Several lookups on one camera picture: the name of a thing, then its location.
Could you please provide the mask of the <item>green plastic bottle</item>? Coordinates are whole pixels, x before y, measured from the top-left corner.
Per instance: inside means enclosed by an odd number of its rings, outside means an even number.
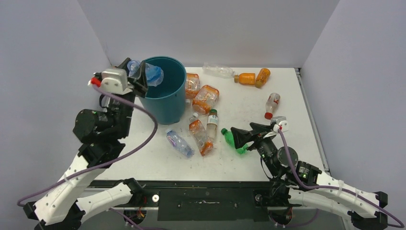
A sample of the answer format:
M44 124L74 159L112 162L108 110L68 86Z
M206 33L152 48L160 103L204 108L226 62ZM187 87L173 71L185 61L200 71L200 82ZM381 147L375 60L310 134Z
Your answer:
M247 152L248 144L245 144L241 148L235 148L234 137L231 131L226 128L221 129L221 134L224 136L226 143L235 150L238 154L242 155Z

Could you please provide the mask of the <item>orange label tea bottle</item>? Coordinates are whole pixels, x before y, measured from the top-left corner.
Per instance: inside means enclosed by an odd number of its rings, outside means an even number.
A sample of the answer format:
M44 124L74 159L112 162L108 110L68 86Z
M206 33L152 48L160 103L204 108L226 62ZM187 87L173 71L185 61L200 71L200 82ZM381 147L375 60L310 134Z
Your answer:
M214 144L209 139L207 131L198 116L199 114L196 112L192 114L192 117L189 119L189 131L196 142L200 154L205 156L214 148Z

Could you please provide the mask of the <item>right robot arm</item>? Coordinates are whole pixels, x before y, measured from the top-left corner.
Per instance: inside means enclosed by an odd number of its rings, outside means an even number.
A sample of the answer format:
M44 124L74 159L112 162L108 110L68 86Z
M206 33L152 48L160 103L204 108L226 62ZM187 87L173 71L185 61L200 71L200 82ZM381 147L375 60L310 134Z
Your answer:
M329 211L350 220L360 230L384 230L389 226L389 215L384 212L386 193L362 191L299 160L297 152L287 145L282 125L273 122L250 126L250 131L231 128L234 145L241 148L251 143L247 149L259 153L271 173L270 181L282 184L271 191L273 203Z

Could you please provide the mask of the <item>red cap small bottle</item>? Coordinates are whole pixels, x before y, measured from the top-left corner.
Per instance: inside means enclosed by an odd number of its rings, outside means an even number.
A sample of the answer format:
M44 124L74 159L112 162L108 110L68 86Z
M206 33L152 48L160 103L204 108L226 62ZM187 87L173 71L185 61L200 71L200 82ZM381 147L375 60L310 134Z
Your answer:
M274 114L274 111L278 108L280 102L280 95L278 93L271 93L268 97L268 100L265 105L266 112L264 117L268 120L271 120Z

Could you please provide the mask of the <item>crushed blue clear bottle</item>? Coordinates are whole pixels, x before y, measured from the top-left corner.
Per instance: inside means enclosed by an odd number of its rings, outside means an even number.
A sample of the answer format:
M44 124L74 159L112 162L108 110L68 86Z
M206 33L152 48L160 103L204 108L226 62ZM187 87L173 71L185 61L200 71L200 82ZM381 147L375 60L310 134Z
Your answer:
M137 60L130 60L127 63L127 68L129 70L129 77L138 80L141 79L140 74L137 73L141 66L141 62ZM161 67L154 66L151 64L145 64L145 74L148 86L158 86L163 82L164 72Z

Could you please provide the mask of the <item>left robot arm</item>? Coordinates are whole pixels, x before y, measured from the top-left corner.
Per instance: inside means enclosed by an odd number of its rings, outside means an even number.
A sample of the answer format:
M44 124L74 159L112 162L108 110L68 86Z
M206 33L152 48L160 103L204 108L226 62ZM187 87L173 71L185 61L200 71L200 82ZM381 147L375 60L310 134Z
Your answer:
M37 221L38 230L76 230L89 218L112 207L138 206L146 201L144 190L134 178L119 180L95 195L82 197L92 181L118 159L125 148L121 139L130 131L137 96L145 96L148 86L146 63L127 58L121 65L94 74L90 85L114 95L102 111L83 109L73 133L81 146L58 186L43 198L28 202L23 209Z

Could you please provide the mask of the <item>small clear water bottle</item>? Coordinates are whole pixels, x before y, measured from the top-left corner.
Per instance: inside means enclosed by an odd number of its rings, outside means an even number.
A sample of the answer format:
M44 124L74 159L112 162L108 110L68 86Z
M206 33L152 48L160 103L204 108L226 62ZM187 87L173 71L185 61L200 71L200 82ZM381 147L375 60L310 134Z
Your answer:
M172 147L184 155L187 158L190 158L194 155L194 149L189 145L189 143L180 136L177 132L172 129L166 130L166 138Z

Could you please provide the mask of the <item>large orange tea bottle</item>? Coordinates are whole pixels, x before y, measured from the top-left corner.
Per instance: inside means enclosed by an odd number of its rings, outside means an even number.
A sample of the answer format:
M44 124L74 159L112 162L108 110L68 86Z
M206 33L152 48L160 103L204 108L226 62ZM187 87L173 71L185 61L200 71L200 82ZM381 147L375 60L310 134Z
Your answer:
M194 112L201 115L208 114L216 104L219 95L220 92L217 88L210 85L204 85L193 98L192 108Z

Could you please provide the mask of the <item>starbucks bottle green cap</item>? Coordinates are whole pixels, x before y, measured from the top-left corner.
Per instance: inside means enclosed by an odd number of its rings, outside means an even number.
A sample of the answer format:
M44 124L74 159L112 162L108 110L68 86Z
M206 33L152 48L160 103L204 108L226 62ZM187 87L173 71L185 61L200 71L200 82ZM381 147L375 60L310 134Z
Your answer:
M217 127L218 127L218 115L217 115L217 110L211 109L209 111L209 115L207 117L207 123L206 123L206 131L208 134L209 139L215 143L216 142L216 136L217 136Z

